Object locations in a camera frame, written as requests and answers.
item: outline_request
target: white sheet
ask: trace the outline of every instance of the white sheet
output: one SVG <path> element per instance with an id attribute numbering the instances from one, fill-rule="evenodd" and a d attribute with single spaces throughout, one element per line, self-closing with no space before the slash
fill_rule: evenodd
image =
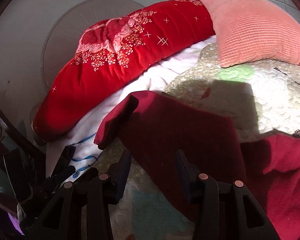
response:
<path id="1" fill-rule="evenodd" d="M 46 175 L 50 176 L 65 146 L 77 143 L 83 138 L 94 134 L 103 118 L 126 96 L 135 91 L 151 90 L 163 91 L 167 84 L 174 80 L 179 74 L 194 66 L 199 58 L 201 50 L 216 42 L 216 36 L 212 36 L 205 41 L 198 42 L 180 52 L 167 57 L 154 64 L 146 72 L 140 75 L 135 81 L 126 85 L 113 95 L 105 99 L 101 104 L 88 112 L 68 133 L 61 139 L 48 143 L 46 151 Z M 94 137 L 76 145 L 75 159 L 84 159 L 89 155 L 98 157 L 101 150 L 93 144 Z M 70 162 L 76 169 L 92 164 L 94 159 L 80 162 Z"/>

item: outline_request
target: pink rose print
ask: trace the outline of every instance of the pink rose print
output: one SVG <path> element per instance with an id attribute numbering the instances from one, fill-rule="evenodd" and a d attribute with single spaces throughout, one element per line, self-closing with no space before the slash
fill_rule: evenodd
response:
<path id="1" fill-rule="evenodd" d="M 76 53 L 89 50 L 91 53 L 107 49 L 109 52 L 118 53 L 121 49 L 122 39 L 133 33 L 131 27 L 137 22 L 135 13 L 130 17 L 120 17 L 108 20 L 105 24 L 100 24 L 87 29 L 81 39 Z"/>

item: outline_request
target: dark red fabric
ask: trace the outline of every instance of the dark red fabric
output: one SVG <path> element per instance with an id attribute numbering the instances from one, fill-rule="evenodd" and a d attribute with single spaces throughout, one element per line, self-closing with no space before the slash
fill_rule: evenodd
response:
<path id="1" fill-rule="evenodd" d="M 150 91 L 131 93 L 103 120 L 95 143 L 118 136 L 169 202 L 195 220 L 183 197 L 174 152 L 217 181 L 242 180 L 282 240 L 300 236 L 300 139 L 277 134 L 239 144 L 230 118 L 203 112 Z"/>
<path id="2" fill-rule="evenodd" d="M 69 131 L 88 111 L 155 62 L 214 35 L 198 0 L 171 0 L 104 20 L 83 33 L 59 72 L 33 129 L 44 141 Z"/>

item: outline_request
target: wooden chair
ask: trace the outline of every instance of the wooden chair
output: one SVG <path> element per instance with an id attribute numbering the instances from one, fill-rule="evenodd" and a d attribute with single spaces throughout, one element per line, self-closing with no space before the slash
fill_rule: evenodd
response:
<path id="1" fill-rule="evenodd" d="M 21 149 L 26 158 L 28 158 L 31 164 L 28 169 L 32 170 L 33 181 L 41 184 L 45 176 L 45 154 L 36 148 L 31 142 L 29 142 L 6 118 L 3 112 L 0 110 L 0 127 L 2 131 L 6 133 L 5 136 L 9 136 L 16 145 Z M 7 173 L 4 163 L 4 154 L 14 154 L 15 150 L 9 151 L 0 141 L 0 169 Z M 17 200 L 11 196 L 0 193 L 0 208 L 10 213 L 13 216 L 17 215 Z"/>

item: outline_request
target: red pillow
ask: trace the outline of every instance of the red pillow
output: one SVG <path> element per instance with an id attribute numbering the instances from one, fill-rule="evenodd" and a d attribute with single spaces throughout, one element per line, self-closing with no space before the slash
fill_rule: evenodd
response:
<path id="1" fill-rule="evenodd" d="M 152 64 L 214 35 L 198 0 L 170 0 L 84 31 L 73 59 L 59 72 L 33 129 L 44 141 L 69 131 L 88 111 Z"/>

